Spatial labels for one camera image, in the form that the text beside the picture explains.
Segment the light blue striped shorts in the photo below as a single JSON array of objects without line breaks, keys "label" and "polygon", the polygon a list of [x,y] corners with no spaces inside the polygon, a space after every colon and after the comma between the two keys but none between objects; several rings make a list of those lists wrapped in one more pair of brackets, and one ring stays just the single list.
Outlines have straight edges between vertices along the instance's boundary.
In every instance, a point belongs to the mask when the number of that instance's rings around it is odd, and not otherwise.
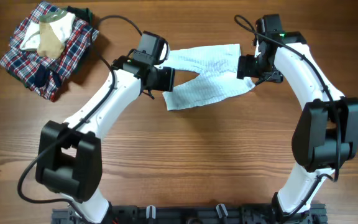
[{"label": "light blue striped shorts", "polygon": [[239,44],[210,45],[172,50],[160,67],[195,72],[197,77],[163,92],[167,110],[210,105],[245,94],[255,87],[249,78],[237,78]]}]

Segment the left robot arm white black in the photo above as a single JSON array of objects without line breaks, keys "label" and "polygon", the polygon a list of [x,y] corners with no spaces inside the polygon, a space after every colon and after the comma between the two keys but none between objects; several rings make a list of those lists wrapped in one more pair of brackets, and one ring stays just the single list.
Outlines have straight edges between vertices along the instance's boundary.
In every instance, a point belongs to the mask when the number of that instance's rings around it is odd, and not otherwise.
[{"label": "left robot arm white black", "polygon": [[173,90],[175,71],[161,66],[170,53],[163,37],[143,32],[132,53],[109,64],[106,81],[79,111],[41,131],[35,179],[60,194],[84,222],[103,223],[110,208],[99,189],[105,135],[143,91]]}]

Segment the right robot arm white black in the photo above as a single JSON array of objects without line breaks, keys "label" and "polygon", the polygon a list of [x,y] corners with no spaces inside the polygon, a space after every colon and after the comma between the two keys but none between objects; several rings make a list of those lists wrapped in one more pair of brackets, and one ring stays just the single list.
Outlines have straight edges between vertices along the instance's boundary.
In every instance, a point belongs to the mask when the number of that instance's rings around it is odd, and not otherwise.
[{"label": "right robot arm white black", "polygon": [[272,199],[279,222],[310,210],[325,180],[337,182],[343,164],[358,148],[358,98],[348,98],[324,75],[300,32],[287,32],[278,14],[264,15],[255,25],[243,16],[235,22],[253,33],[253,55],[239,57],[237,78],[257,84],[287,80],[302,112],[291,139],[295,165]]}]

